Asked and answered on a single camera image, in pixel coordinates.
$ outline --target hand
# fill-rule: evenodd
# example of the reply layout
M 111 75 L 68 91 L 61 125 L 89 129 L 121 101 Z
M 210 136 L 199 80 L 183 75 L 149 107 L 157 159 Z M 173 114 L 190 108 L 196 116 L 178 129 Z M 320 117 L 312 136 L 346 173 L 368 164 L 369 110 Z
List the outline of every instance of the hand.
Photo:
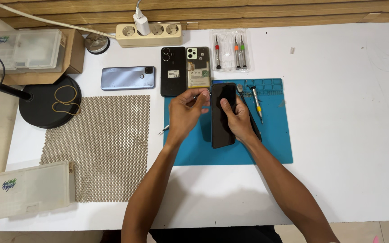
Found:
M 188 89 L 173 98 L 169 104 L 169 135 L 166 143 L 182 143 L 196 126 L 200 115 L 208 112 L 208 108 L 203 106 L 210 106 L 207 88 Z
M 238 141 L 245 144 L 248 139 L 253 137 L 257 139 L 256 134 L 251 127 L 248 108 L 238 96 L 236 96 L 235 114 L 233 113 L 229 102 L 225 98 L 220 100 L 220 104 L 227 115 L 229 128 L 235 134 Z

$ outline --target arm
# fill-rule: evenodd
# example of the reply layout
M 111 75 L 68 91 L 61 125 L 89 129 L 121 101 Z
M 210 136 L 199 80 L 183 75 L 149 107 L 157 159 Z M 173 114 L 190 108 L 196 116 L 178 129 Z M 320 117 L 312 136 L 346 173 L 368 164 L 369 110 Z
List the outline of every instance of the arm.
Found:
M 121 242 L 146 242 L 146 236 L 166 191 L 176 154 L 182 141 L 208 109 L 207 89 L 190 89 L 169 104 L 170 128 L 165 146 L 128 201 L 121 230 Z
M 238 141 L 251 153 L 278 206 L 304 235 L 308 243 L 339 242 L 310 191 L 287 170 L 253 132 L 248 108 L 239 97 L 234 114 L 226 99 L 221 106 Z

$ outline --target rubber band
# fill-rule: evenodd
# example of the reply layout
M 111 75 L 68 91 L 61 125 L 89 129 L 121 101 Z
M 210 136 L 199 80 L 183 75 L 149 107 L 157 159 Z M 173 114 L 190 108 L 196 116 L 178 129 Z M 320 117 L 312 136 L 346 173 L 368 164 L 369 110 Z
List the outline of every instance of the rubber band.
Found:
M 63 88 L 63 87 L 72 87 L 72 88 L 74 89 L 74 91 L 76 92 L 76 94 L 74 95 L 74 97 L 73 97 L 71 100 L 65 101 L 65 102 L 64 102 L 64 101 L 58 100 L 58 98 L 57 98 L 57 91 L 60 90 L 60 89 Z M 53 110 L 54 112 L 58 112 L 58 113 L 59 113 L 59 112 L 65 112 L 65 113 L 68 113 L 68 114 L 70 114 L 70 115 L 77 115 L 77 114 L 79 114 L 79 112 L 80 112 L 80 106 L 79 106 L 79 104 L 76 104 L 76 103 L 69 103 L 69 102 L 72 102 L 76 97 L 77 97 L 77 90 L 76 90 L 75 87 L 73 87 L 73 86 L 71 86 L 71 85 L 64 85 L 64 86 L 59 87 L 59 88 L 55 91 L 55 99 L 57 100 L 57 102 L 53 103 L 53 105 L 52 105 L 52 110 Z M 57 111 L 57 110 L 55 110 L 55 108 L 54 108 L 55 104 L 57 104 L 57 103 L 61 103 L 61 104 L 66 105 L 66 106 L 69 106 L 69 105 L 76 105 L 76 106 L 78 106 L 79 109 L 77 110 L 76 114 L 69 113 L 69 112 L 66 112 L 66 111 Z

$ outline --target anti-slip mat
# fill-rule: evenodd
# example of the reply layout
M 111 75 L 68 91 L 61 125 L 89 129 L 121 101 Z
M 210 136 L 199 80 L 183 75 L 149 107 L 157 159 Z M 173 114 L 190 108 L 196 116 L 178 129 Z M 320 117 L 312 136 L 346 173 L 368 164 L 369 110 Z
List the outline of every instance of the anti-slip mat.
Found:
M 146 173 L 149 102 L 82 97 L 79 115 L 46 131 L 40 164 L 75 162 L 76 202 L 127 202 Z
M 213 83 L 234 82 L 244 87 L 244 97 L 248 108 L 261 132 L 262 143 L 281 162 L 293 163 L 290 148 L 289 128 L 287 126 L 286 105 L 281 79 L 257 80 L 214 80 Z M 256 85 L 257 96 L 262 108 L 264 124 L 256 113 L 252 92 L 246 86 Z M 165 98 L 164 124 L 169 124 L 169 103 L 171 97 Z M 168 130 L 164 133 L 166 142 Z M 254 164 L 247 149 L 239 142 L 217 149 L 211 146 L 211 113 L 200 116 L 194 129 L 181 144 L 175 164 L 178 165 L 237 165 Z

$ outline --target camera lens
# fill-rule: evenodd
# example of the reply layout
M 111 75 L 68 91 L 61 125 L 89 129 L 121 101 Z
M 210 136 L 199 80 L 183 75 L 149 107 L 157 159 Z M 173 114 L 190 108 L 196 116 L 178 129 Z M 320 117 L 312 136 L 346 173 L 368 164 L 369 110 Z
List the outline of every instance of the camera lens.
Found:
M 145 68 L 145 74 L 152 74 L 152 71 L 153 71 L 153 67 L 146 67 Z

